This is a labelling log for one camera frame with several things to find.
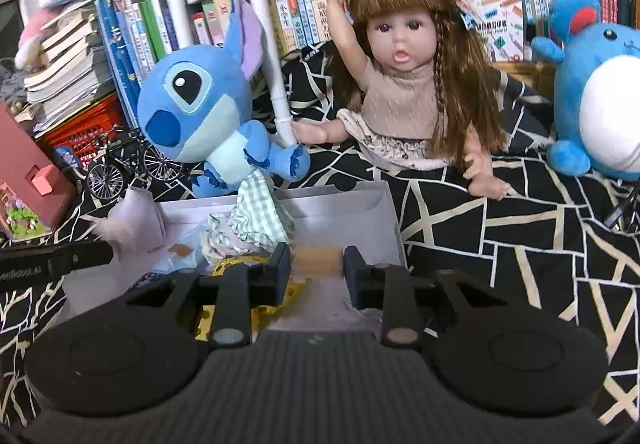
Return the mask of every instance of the pink box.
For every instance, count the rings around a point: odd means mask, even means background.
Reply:
[[[13,242],[51,233],[75,186],[0,103],[0,224]]]

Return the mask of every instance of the green gingham cloth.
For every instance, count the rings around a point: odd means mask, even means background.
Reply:
[[[227,256],[270,254],[280,242],[289,243],[293,218],[273,197],[273,182],[255,169],[238,189],[228,214],[211,215],[202,233],[202,254],[210,264]]]

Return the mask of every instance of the hair clip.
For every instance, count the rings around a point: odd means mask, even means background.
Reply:
[[[478,22],[476,22],[476,18],[470,15],[466,10],[461,7],[458,8],[460,10],[460,20],[464,24],[467,30],[473,30],[478,26]]]

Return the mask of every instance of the red crate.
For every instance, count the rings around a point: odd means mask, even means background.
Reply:
[[[126,125],[118,95],[114,93],[45,134],[40,144],[46,152],[53,152],[56,158],[65,160],[68,166],[74,166],[73,161],[65,156],[71,152],[77,159],[76,163],[86,168],[97,155],[94,138],[116,124]]]

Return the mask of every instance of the blue character toy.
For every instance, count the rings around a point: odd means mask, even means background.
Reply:
[[[140,128],[164,156],[204,161],[193,180],[198,198],[222,196],[255,167],[295,182],[309,170],[306,149],[281,148],[252,119],[249,79],[262,62],[262,26],[244,0],[233,0],[224,48],[195,45],[169,54],[138,98]]]
[[[554,116],[558,140],[549,165],[569,176],[591,168],[615,179],[640,175],[640,31],[599,23],[597,0],[553,0],[548,38],[532,49],[557,63]]]

